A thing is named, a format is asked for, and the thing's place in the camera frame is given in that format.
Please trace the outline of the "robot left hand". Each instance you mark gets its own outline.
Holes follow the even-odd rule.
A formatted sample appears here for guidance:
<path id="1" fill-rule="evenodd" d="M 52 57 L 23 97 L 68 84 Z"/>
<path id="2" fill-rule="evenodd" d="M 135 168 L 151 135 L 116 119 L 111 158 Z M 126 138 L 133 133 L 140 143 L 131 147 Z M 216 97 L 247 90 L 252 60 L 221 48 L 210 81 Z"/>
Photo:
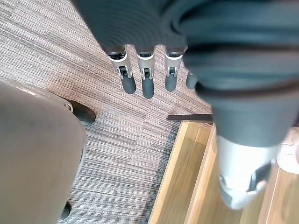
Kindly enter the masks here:
<path id="1" fill-rule="evenodd" d="M 233 210 L 266 186 L 280 145 L 299 114 L 296 0 L 74 0 L 101 48 L 134 92 L 126 44 L 150 56 L 162 44 L 182 59 L 217 127 L 219 186 Z"/>

